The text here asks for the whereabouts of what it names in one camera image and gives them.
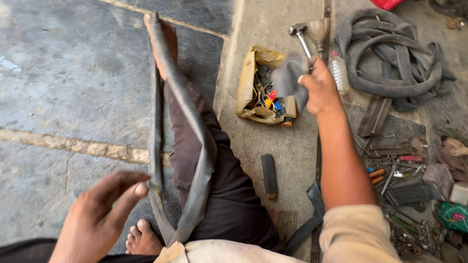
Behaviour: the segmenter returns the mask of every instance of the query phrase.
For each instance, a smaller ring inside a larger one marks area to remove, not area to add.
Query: cut plastic bottle
[[[333,51],[330,54],[330,61],[328,62],[328,68],[333,74],[335,79],[336,88],[340,96],[348,93],[350,85],[348,82],[348,73],[346,71],[346,62],[342,59],[337,51]]]

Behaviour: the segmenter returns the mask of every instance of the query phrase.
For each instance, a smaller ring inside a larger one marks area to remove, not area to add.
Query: gray cloth rag
[[[297,79],[303,74],[309,74],[309,67],[309,60],[306,56],[289,52],[281,66],[271,74],[276,97],[294,95],[298,112],[304,109],[309,99],[309,92],[297,83]]]

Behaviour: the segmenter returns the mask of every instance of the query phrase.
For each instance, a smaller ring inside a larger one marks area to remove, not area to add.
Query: hammer head
[[[307,29],[307,24],[306,23],[299,23],[299,24],[295,24],[295,25],[292,25],[288,28],[288,33],[290,35],[294,35],[296,34],[298,31],[304,31]]]

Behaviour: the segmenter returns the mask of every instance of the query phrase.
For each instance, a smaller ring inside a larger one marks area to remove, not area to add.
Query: beige shirt
[[[347,205],[327,211],[323,218],[320,247],[323,263],[399,263],[390,242],[390,226],[376,205]],[[299,263],[259,246],[227,240],[175,243],[163,248],[154,263]]]

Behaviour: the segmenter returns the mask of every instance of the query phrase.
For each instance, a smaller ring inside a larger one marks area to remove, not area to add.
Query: forearm
[[[325,210],[341,205],[376,204],[342,105],[317,115],[317,123],[322,145],[321,189]]]

